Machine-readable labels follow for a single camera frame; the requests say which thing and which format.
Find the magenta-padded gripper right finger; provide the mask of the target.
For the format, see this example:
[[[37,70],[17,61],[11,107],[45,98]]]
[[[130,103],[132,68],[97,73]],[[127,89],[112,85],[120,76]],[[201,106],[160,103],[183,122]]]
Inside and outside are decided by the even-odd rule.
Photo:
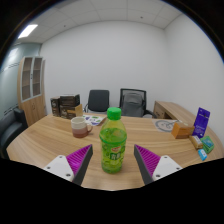
[[[139,145],[134,145],[134,156],[145,185],[182,169],[168,155],[159,156]]]

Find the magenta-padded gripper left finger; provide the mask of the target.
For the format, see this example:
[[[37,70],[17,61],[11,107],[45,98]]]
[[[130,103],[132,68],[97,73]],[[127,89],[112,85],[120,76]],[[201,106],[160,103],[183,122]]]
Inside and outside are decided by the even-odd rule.
[[[76,185],[81,185],[92,155],[92,145],[87,145],[68,156],[57,156],[44,167],[44,170]]]

